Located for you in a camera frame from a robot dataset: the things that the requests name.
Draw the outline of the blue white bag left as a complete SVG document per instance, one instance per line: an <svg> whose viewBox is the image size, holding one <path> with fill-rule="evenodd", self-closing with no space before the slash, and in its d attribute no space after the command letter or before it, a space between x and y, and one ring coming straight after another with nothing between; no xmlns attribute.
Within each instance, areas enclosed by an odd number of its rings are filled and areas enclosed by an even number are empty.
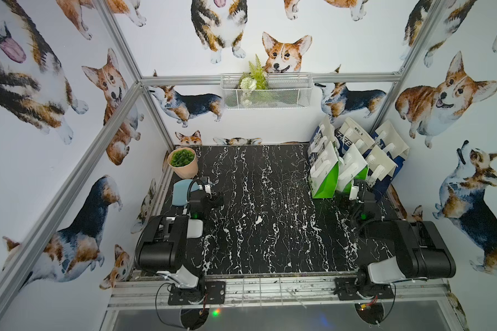
<svg viewBox="0 0 497 331"><path fill-rule="evenodd" d="M307 150L307 157L310 166L313 166L322 152L328 146L336 148L336 137L334 135L334 126L330 123L328 117L325 117L316 127Z"/></svg>

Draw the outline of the terracotta pot with plant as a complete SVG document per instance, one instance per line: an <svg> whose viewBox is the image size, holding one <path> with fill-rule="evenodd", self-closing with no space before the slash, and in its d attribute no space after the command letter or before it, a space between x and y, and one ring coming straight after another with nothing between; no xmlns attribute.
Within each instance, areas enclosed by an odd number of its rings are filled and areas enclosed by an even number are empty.
<svg viewBox="0 0 497 331"><path fill-rule="evenodd" d="M167 161L180 179L193 179L198 173L197 155L192 148L183 147L172 151Z"/></svg>

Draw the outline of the green white takeout bag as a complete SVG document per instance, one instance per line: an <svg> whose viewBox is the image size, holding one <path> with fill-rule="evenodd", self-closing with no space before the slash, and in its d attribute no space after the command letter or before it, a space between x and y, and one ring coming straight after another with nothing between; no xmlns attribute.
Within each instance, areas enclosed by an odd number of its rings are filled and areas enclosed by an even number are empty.
<svg viewBox="0 0 497 331"><path fill-rule="evenodd" d="M317 152L309 152L309 185L313 199L330 199L338 185L339 160L334 144L324 142Z"/></svg>

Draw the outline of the blue white bag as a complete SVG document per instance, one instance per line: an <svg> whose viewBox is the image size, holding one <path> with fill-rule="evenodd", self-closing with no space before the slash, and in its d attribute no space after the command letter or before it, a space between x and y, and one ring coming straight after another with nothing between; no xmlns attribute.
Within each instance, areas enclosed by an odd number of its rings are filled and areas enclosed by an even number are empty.
<svg viewBox="0 0 497 331"><path fill-rule="evenodd" d="M363 156L369 167L367 185L376 201L380 201L403 168L410 147L389 120L375 130L373 138L374 145Z"/></svg>
<svg viewBox="0 0 497 331"><path fill-rule="evenodd" d="M375 140L352 118L346 118L345 122L335 130L335 137L338 140L338 153L341 157L354 145L360 154L364 154L372 148Z"/></svg>
<svg viewBox="0 0 497 331"><path fill-rule="evenodd" d="M307 157L310 166L313 166L322 152L328 146L336 148L336 137L334 135L334 126L330 123L328 117L325 117L316 127L307 150Z"/></svg>

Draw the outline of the aluminium frame rail front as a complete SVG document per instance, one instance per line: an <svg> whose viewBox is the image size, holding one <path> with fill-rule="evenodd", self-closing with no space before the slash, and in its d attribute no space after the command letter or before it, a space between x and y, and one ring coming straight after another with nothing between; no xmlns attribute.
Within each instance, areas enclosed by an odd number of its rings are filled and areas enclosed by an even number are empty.
<svg viewBox="0 0 497 331"><path fill-rule="evenodd" d="M163 281L117 284L108 311L178 308L248 308L265 306L318 306L345 303L334 294L335 277L264 277L225 279L224 302L205 299L174 306L168 304L170 285Z"/></svg>

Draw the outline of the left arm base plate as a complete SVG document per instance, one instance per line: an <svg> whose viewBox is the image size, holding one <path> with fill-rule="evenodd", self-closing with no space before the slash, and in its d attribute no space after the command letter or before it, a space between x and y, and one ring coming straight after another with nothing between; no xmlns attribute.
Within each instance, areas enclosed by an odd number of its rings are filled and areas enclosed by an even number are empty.
<svg viewBox="0 0 497 331"><path fill-rule="evenodd" d="M169 306L214 305L225 302L226 283L224 281L206 281L197 288L170 290Z"/></svg>

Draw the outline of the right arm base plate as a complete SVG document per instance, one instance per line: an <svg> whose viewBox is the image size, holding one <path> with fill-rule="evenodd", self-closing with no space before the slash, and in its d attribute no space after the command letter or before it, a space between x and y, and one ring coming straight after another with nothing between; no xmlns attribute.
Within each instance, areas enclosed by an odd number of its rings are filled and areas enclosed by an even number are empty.
<svg viewBox="0 0 497 331"><path fill-rule="evenodd" d="M361 284L357 278L339 278L334 279L335 290L341 301L372 301L378 299L393 299L394 293L392 287L387 284Z"/></svg>

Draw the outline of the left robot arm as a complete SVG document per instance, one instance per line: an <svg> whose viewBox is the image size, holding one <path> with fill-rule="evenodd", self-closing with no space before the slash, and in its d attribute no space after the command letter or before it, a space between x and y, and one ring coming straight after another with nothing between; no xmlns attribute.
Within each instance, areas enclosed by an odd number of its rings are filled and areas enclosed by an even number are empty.
<svg viewBox="0 0 497 331"><path fill-rule="evenodd" d="M135 267L164 276L181 290L203 294L203 272L192 270L186 263L187 241L204 234L205 221L212 210L224 205L224 196L213 191L208 177L191 180L184 193L181 215L150 218L135 248Z"/></svg>

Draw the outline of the artificial fern with flower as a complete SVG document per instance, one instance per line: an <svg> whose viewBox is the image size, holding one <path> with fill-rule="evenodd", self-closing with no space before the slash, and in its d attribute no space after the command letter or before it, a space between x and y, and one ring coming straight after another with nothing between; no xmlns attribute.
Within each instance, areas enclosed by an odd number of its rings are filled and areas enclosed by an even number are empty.
<svg viewBox="0 0 497 331"><path fill-rule="evenodd" d="M240 104L245 108L263 104L268 96L265 90L269 89L267 75L258 55L254 62L248 62L249 71L243 73L236 90L240 93Z"/></svg>

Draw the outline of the light blue dustpan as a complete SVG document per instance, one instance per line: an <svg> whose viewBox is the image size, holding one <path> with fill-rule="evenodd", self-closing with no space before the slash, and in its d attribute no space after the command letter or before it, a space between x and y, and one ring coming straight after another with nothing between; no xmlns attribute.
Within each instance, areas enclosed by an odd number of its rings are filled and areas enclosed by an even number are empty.
<svg viewBox="0 0 497 331"><path fill-rule="evenodd" d="M200 185L191 179L182 179L173 185L172 205L184 207L188 203L188 189L192 184L190 192L200 190Z"/></svg>

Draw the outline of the blue white bag middle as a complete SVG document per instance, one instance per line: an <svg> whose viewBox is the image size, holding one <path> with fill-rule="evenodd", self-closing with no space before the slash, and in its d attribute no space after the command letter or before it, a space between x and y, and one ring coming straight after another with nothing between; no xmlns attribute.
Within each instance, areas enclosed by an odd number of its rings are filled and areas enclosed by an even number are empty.
<svg viewBox="0 0 497 331"><path fill-rule="evenodd" d="M335 137L338 140L338 153L341 157L354 145L360 154L364 154L372 148L375 140L352 118L346 118L345 122L335 130Z"/></svg>

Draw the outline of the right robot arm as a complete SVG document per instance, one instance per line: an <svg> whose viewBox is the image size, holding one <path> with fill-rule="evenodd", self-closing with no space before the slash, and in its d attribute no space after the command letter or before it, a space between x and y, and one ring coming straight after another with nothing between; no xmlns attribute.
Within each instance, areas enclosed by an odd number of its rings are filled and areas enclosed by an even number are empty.
<svg viewBox="0 0 497 331"><path fill-rule="evenodd" d="M389 259L359 268L356 280L359 286L455 276L456 262L433 222L411 223L378 216L375 194L368 190L365 180L353 183L350 199L356 201L351 220L358 225L358 236L388 241L394 248Z"/></svg>

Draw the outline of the blue white bag right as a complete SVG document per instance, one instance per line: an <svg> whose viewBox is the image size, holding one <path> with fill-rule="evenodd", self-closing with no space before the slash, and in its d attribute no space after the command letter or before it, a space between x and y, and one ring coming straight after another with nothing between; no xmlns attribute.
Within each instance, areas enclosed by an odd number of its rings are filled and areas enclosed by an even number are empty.
<svg viewBox="0 0 497 331"><path fill-rule="evenodd" d="M375 130L373 138L374 145L363 156L369 167L367 185L376 201L380 201L403 168L410 147L389 120Z"/></svg>

